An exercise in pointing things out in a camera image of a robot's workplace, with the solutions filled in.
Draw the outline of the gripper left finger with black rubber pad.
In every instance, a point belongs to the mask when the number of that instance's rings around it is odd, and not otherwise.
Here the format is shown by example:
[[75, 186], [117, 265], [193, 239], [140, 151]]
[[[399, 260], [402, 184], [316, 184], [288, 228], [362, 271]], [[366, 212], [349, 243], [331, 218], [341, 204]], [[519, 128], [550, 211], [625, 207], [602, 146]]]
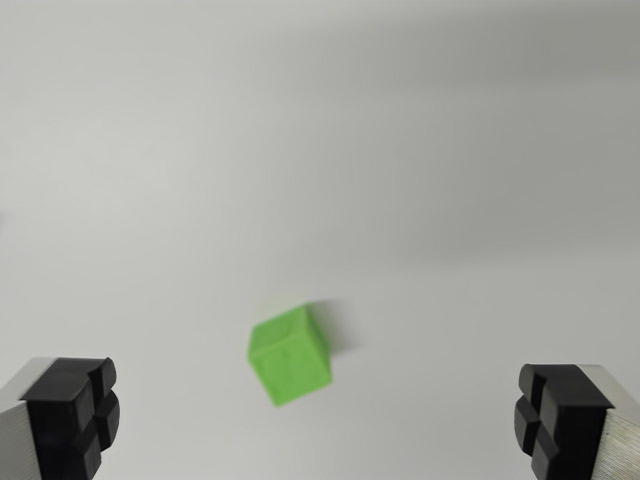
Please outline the gripper left finger with black rubber pad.
[[1, 477], [89, 480], [116, 438], [110, 358], [35, 357], [1, 387]]

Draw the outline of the gripper right finger with black rubber pad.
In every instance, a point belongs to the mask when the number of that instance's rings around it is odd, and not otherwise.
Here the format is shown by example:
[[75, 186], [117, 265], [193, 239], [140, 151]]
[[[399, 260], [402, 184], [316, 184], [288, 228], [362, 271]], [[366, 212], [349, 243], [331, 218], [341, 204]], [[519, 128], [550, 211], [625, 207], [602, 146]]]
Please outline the gripper right finger with black rubber pad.
[[525, 364], [514, 408], [538, 479], [637, 479], [639, 402], [601, 365]]

